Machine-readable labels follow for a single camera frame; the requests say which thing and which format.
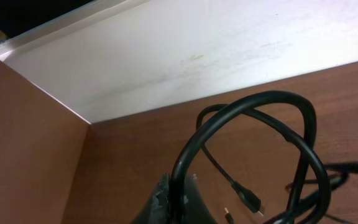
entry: wooden panel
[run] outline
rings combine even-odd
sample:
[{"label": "wooden panel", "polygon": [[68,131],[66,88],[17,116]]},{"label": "wooden panel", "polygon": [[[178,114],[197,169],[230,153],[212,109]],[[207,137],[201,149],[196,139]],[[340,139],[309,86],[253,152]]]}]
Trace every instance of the wooden panel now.
[{"label": "wooden panel", "polygon": [[54,224],[88,124],[0,62],[0,223]]},{"label": "wooden panel", "polygon": [[[63,222],[129,223],[163,173],[195,131],[206,106],[230,103],[265,90],[288,90],[311,100],[318,115],[315,150],[323,162],[358,160],[358,62],[286,80],[211,96],[91,126],[77,168]],[[300,113],[288,105],[262,111],[301,132]],[[285,209],[284,186],[293,180],[299,152],[266,125],[238,117],[207,143],[212,155],[236,180],[252,189],[266,207],[251,214],[229,183],[200,152],[193,161],[201,194],[219,223],[224,207],[236,223],[262,223]],[[358,176],[333,193],[329,213],[358,223]],[[321,223],[332,223],[323,219]]]}]

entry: black object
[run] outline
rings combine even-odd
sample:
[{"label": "black object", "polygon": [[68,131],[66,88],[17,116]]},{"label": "black object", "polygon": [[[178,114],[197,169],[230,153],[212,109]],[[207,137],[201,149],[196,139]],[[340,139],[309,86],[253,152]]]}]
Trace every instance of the black object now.
[{"label": "black object", "polygon": [[234,219],[231,216],[231,214],[229,213],[229,211],[227,210],[227,208],[225,208],[226,214],[224,215],[224,218],[226,219],[228,224],[234,224]]},{"label": "black object", "polygon": [[342,162],[335,164],[325,164],[324,167],[327,170],[337,171],[337,172],[351,172],[353,174],[358,174],[358,161],[357,162]]},{"label": "black object", "polygon": [[164,174],[155,186],[145,207],[132,223],[161,224],[169,222],[169,175]]},{"label": "black object", "polygon": [[[296,106],[301,111],[305,124],[304,138],[281,121],[254,109],[255,107],[271,103],[288,103]],[[213,111],[217,111],[217,113],[207,120],[205,124],[201,125],[203,117]],[[314,209],[310,214],[299,223],[317,223],[323,218],[330,203],[331,191],[346,182],[349,172],[358,169],[340,169],[337,166],[338,164],[324,167],[317,154],[313,151],[316,137],[316,114],[312,104],[304,97],[294,93],[266,91],[244,97],[230,105],[213,105],[205,108],[197,118],[196,132],[185,145],[173,167],[168,187],[168,204],[166,208],[163,208],[163,211],[169,210],[169,215],[163,219],[164,222],[147,222],[146,219],[143,219],[143,222],[141,222],[142,220],[137,219],[137,222],[132,223],[216,223],[205,207],[194,182],[190,177],[186,176],[190,163],[200,148],[202,148],[207,158],[220,173],[232,184],[233,189],[237,192],[243,203],[254,213],[260,210],[261,202],[256,195],[233,180],[216,162],[204,145],[219,128],[240,114],[251,116],[266,123],[278,131],[286,141],[294,144],[301,151],[294,181],[288,185],[288,189],[291,189],[291,191],[287,209],[265,223],[293,223],[296,217],[299,217],[313,207]],[[305,180],[308,166],[311,166],[316,175],[316,180]],[[326,169],[336,170],[341,173],[328,176]],[[317,184],[318,190],[306,198],[300,199],[304,184]],[[234,223],[231,215],[228,221]]]},{"label": "black object", "polygon": [[92,0],[0,0],[0,29],[18,36]]}]

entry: black cable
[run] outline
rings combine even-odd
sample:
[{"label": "black cable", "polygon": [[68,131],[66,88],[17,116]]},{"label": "black cable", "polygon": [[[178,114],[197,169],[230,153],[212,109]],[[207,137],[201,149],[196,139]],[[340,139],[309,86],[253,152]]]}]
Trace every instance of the black cable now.
[{"label": "black cable", "polygon": [[343,223],[343,224],[355,224],[355,223],[349,222],[349,221],[347,221],[347,220],[344,220],[344,219],[342,219],[342,218],[335,217],[335,216],[330,215],[330,214],[327,214],[327,213],[325,214],[325,217],[327,217],[327,218],[329,218],[329,219],[331,219],[331,220],[337,221],[337,222],[339,222],[339,223]]},{"label": "black cable", "polygon": [[325,164],[324,167],[326,170],[358,174],[358,161]]},{"label": "black cable", "polygon": [[[349,173],[343,172],[342,174],[331,174],[328,176],[328,179],[331,184],[331,191],[336,190],[338,187],[343,185],[345,181],[349,178]],[[305,180],[305,184],[317,184],[316,179]],[[289,193],[293,183],[289,183],[285,186],[285,190]]]},{"label": "black cable", "polygon": [[[314,110],[310,111],[309,108],[313,108],[311,103],[304,99],[303,97],[296,95],[294,93],[289,93],[285,91],[267,91],[263,93],[258,93],[255,95],[247,96],[240,100],[237,100],[230,105],[225,106],[219,110],[215,115],[213,115],[205,124],[203,124],[189,139],[186,146],[183,148],[180,153],[174,168],[172,170],[172,179],[170,182],[170,199],[172,205],[172,217],[176,221],[181,221],[183,215],[183,181],[186,175],[186,172],[190,166],[190,163],[196,156],[199,149],[205,144],[205,142],[224,124],[236,117],[237,115],[243,112],[249,112],[251,109],[270,104],[270,103],[288,103],[294,106],[297,106],[304,117],[305,126],[307,122],[315,121]],[[287,210],[285,213],[280,214],[279,219],[273,221],[283,221],[283,222],[293,222],[294,219],[301,215],[299,212],[304,209],[304,207],[309,206],[309,204],[314,203],[316,206],[312,211],[313,216],[307,217],[301,223],[316,223],[318,222],[328,209],[328,205],[331,199],[331,189],[329,184],[329,179],[326,170],[324,169],[318,156],[311,150],[315,138],[315,130],[309,130],[310,138],[303,139],[297,133],[292,131],[290,128],[285,126],[283,123],[277,121],[272,123],[272,120],[262,120],[263,122],[269,124],[275,129],[281,130],[281,133],[285,133],[285,139],[292,142],[300,151],[302,159],[300,159],[299,165],[305,166],[306,170],[308,164],[313,169],[316,179],[318,180],[319,191],[317,194],[312,195],[312,198],[306,198],[307,200],[301,200],[298,206],[295,206],[293,209]],[[303,186],[303,179],[296,179],[295,177],[294,188],[298,186]],[[291,194],[290,198],[297,197],[297,194]]]},{"label": "black cable", "polygon": [[[214,111],[219,111],[221,110],[222,108],[224,108],[225,106],[227,105],[224,105],[224,104],[221,104],[221,105],[213,105],[213,106],[209,106],[207,108],[205,108],[203,111],[200,112],[200,114],[198,115],[197,117],[197,122],[196,122],[196,128],[198,129],[201,125],[202,125],[202,122],[203,122],[203,118],[205,115],[207,115],[208,113],[211,113],[211,112],[214,112]],[[255,119],[258,119],[262,122],[265,122],[266,124],[268,124],[269,126],[271,126],[272,128],[276,129],[286,140],[287,140],[287,136],[288,136],[288,133],[286,131],[288,130],[285,130],[285,129],[281,129],[279,128],[279,126],[277,126],[277,124],[281,124],[282,126],[284,126],[283,123],[281,123],[281,121],[261,112],[261,111],[257,111],[255,109],[251,109],[251,110],[247,110],[245,112],[243,112],[242,114],[244,115],[248,115],[248,116],[251,116]],[[202,150],[204,151],[204,153],[206,154],[207,158],[214,164],[214,166],[222,173],[223,176],[225,176],[225,178],[230,181],[230,183],[232,184],[233,182],[235,182],[232,177],[230,177],[229,174],[226,173],[226,171],[216,162],[216,160],[213,158],[213,156],[209,153],[209,151],[207,150],[206,146],[204,145],[203,147],[201,147]],[[330,175],[330,179],[333,179],[335,181],[340,181],[340,179],[334,179],[335,177],[337,177],[338,175]],[[335,184],[336,182],[333,182],[331,184],[331,187],[335,187]],[[317,180],[305,180],[305,184],[317,184]],[[288,185],[286,187],[286,189],[292,189],[293,187],[293,184],[290,183],[290,185]],[[314,204],[316,203],[315,200],[311,201],[308,205],[309,206],[306,206],[305,208],[307,208],[306,210],[309,210]]]}]

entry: brown wooden board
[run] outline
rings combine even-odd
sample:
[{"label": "brown wooden board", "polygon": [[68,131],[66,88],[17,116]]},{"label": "brown wooden board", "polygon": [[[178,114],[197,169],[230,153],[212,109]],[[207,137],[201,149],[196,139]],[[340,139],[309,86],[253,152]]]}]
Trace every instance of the brown wooden board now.
[{"label": "brown wooden board", "polygon": [[0,61],[0,224],[57,224],[88,124]]},{"label": "brown wooden board", "polygon": [[[323,162],[358,160],[357,62],[93,124],[63,222],[129,223],[160,176],[171,172],[204,107],[266,90],[293,91],[314,104],[318,116],[315,150]],[[296,108],[268,105],[260,109],[302,132]],[[240,116],[219,130],[207,146],[223,168],[253,190],[266,208],[264,218],[251,214],[200,151],[190,174],[197,175],[204,201],[219,223],[226,223],[224,207],[236,223],[262,223],[285,209],[288,194],[284,186],[293,180],[300,153],[281,135],[259,121]],[[305,194],[315,187],[305,187]],[[358,223],[357,175],[351,175],[349,182],[333,193],[329,213]],[[333,222],[324,218],[321,223]]]}]

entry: usb connector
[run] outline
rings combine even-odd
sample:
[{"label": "usb connector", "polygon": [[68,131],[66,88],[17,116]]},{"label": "usb connector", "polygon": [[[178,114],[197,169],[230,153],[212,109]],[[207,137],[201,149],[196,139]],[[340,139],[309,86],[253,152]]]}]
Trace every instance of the usb connector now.
[{"label": "usb connector", "polygon": [[237,181],[235,181],[231,187],[237,192],[242,203],[244,203],[252,213],[259,213],[259,215],[262,216],[264,215],[265,209],[262,206],[260,199],[254,193],[243,187]]}]

